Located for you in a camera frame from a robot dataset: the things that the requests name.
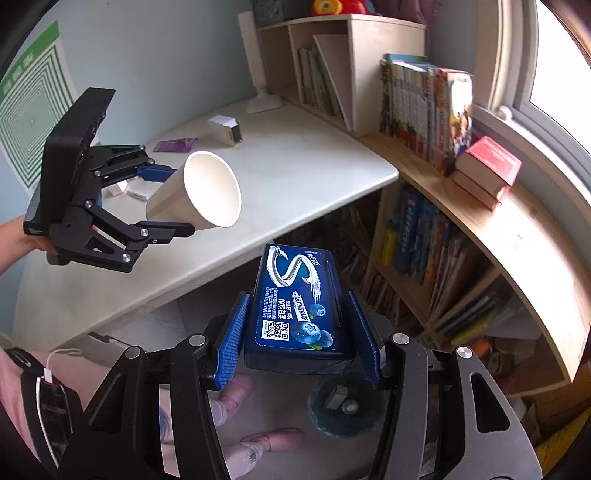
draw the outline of qr code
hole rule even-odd
[[[289,342],[290,324],[287,322],[273,322],[272,320],[263,320],[261,338]]]

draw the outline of window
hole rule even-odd
[[[571,12],[561,8],[571,0],[522,1],[525,28],[514,117],[591,188],[591,67],[565,26],[572,25],[570,19],[557,17]]]

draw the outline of white desk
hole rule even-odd
[[[229,105],[159,139],[199,137],[196,150],[213,151],[228,162],[242,190],[237,223],[152,245],[130,274],[76,263],[56,267],[34,252],[18,292],[16,345],[54,349],[125,314],[160,307],[259,256],[273,238],[398,178],[384,159],[299,108],[248,115],[245,107],[245,102]],[[243,143],[226,148],[210,137],[207,119],[217,113],[240,120]],[[151,155],[173,168],[187,157]],[[127,195],[107,199],[104,207],[128,223],[145,219],[145,203]]]

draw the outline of paper cup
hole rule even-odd
[[[148,220],[186,222],[196,230],[234,225],[242,196],[234,172],[211,152],[195,152],[150,197]]]

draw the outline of blue gum box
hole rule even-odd
[[[337,374],[355,357],[328,250],[267,244],[244,341],[248,368]]]

